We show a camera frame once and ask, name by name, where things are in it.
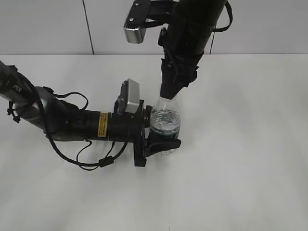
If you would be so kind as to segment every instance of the cable connector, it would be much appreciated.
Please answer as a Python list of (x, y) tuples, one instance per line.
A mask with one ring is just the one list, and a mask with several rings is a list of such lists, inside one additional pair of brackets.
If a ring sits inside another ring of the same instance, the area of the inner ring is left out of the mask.
[(13, 120), (19, 124), (20, 122), (20, 116), (15, 115), (14, 109), (13, 109), (13, 101), (9, 101), (9, 108), (6, 110), (6, 112), (8, 113), (8, 116), (12, 115), (13, 116)]
[(100, 159), (99, 166), (105, 167), (105, 166), (111, 165), (113, 163), (114, 163), (114, 158), (112, 156), (108, 156), (108, 157), (105, 157), (103, 159)]

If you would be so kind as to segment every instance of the yellow label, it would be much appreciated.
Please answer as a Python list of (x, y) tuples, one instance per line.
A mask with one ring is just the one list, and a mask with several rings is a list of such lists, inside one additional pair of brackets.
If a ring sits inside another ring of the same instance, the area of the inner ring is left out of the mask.
[(98, 124), (98, 137), (106, 137), (107, 135), (107, 125), (108, 125), (108, 113), (101, 112), (100, 122)]

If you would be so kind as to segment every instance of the water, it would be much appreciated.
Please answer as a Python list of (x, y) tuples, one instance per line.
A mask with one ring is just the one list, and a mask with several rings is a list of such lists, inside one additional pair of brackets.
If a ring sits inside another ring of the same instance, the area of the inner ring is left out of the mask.
[[(172, 110), (156, 111), (151, 114), (150, 133), (153, 135), (177, 139), (180, 132), (180, 115)], [(163, 151), (157, 155), (166, 155), (173, 150)]]

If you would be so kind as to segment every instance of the white tabletop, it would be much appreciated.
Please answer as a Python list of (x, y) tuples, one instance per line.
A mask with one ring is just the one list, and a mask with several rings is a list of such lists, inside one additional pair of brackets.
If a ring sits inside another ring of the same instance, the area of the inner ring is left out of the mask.
[[(97, 111), (112, 111), (127, 78), (153, 104), (160, 58), (0, 56), (34, 85), (84, 93)], [(308, 230), (307, 66), (308, 55), (203, 57), (179, 95), (181, 148), (149, 157), (145, 168), (134, 167), (132, 145), (93, 172), (67, 163), (41, 130), (14, 123), (0, 99), (0, 230)], [(71, 158), (85, 144), (58, 143)], [(97, 162), (110, 145), (96, 141), (80, 160)]]

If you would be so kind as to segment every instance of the clear plastic bottle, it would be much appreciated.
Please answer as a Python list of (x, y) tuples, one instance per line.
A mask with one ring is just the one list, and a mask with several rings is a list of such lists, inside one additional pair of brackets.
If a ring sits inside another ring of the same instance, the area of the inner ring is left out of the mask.
[[(168, 100), (162, 97), (158, 98), (153, 106), (150, 118), (150, 133), (156, 136), (163, 136), (177, 139), (180, 132), (180, 106), (176, 97)], [(157, 155), (166, 155), (173, 150), (163, 151)]]

